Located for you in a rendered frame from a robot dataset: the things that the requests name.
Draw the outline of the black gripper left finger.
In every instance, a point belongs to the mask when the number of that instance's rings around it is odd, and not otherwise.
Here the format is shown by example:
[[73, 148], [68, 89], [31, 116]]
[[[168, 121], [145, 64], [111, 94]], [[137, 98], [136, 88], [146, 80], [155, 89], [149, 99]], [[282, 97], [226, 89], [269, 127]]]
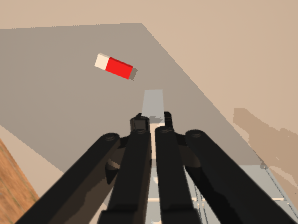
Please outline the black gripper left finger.
[[89, 224], [112, 188], [97, 224], [145, 224], [153, 94], [145, 90], [142, 113], [130, 119], [130, 135], [102, 135], [15, 224]]

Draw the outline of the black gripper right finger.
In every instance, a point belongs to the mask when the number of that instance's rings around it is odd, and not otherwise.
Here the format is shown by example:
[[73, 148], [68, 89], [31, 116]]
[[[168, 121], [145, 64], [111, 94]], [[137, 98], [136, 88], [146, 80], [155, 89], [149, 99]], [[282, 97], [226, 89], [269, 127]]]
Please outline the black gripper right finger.
[[221, 224], [297, 224], [205, 132], [176, 133], [162, 89], [153, 94], [153, 143], [161, 224], [201, 224], [185, 170]]

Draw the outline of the white chest of drawers with wooden top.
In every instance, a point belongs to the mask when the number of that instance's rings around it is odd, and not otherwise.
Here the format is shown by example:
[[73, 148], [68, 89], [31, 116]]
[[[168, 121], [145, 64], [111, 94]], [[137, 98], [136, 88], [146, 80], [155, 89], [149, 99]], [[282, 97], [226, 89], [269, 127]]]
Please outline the white chest of drawers with wooden top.
[[[270, 171], [270, 169], [268, 168], [267, 165], [238, 165], [238, 166], [239, 167], [264, 167], [265, 170], [267, 171], [267, 173], [269, 174], [269, 176], [271, 177], [271, 179], [273, 180], [274, 184], [276, 185], [276, 187], [278, 188], [278, 190], [280, 191], [280, 193], [284, 197], [284, 200], [275, 201], [275, 202], [276, 203], [288, 203], [288, 205], [290, 206], [290, 208], [292, 209], [292, 211], [294, 212], [294, 214], [298, 218], [298, 210], [295, 208], [295, 206], [293, 205], [293, 203], [291, 202], [291, 200], [289, 199], [289, 197], [287, 196], [287, 194], [285, 193], [285, 191], [283, 190], [281, 185], [278, 183], [278, 181], [276, 180], [276, 178], [274, 177], [274, 175], [272, 174], [272, 172]], [[199, 192], [199, 190], [198, 190], [198, 188], [196, 187], [195, 184], [194, 184], [194, 187], [195, 187], [197, 200], [193, 201], [193, 204], [198, 205], [201, 224], [207, 224], [203, 208], [204, 208], [204, 204], [208, 204], [208, 203], [206, 201], [201, 200], [200, 192]], [[147, 204], [160, 204], [160, 202], [148, 202]]]

